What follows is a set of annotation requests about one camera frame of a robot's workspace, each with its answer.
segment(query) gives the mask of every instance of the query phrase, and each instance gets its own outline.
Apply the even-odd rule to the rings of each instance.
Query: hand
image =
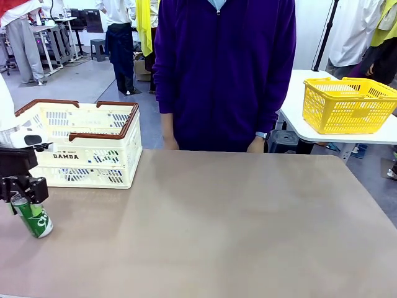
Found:
[[[179,150],[179,145],[174,136],[164,137],[164,149],[166,150]]]
[[[370,69],[367,71],[367,73],[365,74],[366,76],[371,76],[373,75],[373,65],[371,65]]]
[[[265,147],[265,140],[261,137],[255,137],[247,149],[248,153],[263,153]]]

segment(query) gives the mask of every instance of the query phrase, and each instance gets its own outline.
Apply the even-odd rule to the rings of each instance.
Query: yellow plastic basket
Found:
[[[397,107],[397,91],[371,79],[307,79],[303,118],[318,132],[374,133]]]

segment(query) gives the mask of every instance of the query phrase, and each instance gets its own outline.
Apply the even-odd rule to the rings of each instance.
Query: gray floor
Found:
[[[99,100],[139,103],[143,146],[145,148],[161,148],[161,121],[155,96],[148,93],[149,84],[147,82],[137,82],[136,86],[142,93],[126,97],[117,91],[117,85],[113,82]],[[337,155],[336,152],[317,145],[312,154]],[[391,146],[370,145],[364,159],[351,157],[347,166],[397,227],[397,182],[380,176],[380,159],[391,159],[392,154]]]
[[[22,84],[18,71],[11,71],[9,76],[6,73],[2,75],[16,109],[38,98],[95,102],[115,79],[113,66],[108,60],[96,62],[90,58],[65,65],[62,70],[49,76],[44,86]]]

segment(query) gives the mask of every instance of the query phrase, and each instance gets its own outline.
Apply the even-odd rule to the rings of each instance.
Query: white folding crate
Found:
[[[55,145],[36,153],[32,176],[53,187],[131,187],[142,153],[138,104],[37,99],[16,116],[21,126],[46,130]]]

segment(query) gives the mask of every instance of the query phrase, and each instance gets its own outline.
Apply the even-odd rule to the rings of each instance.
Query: soda can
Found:
[[[11,204],[35,238],[46,237],[52,231],[52,221],[41,204],[32,205],[20,194],[11,198]]]

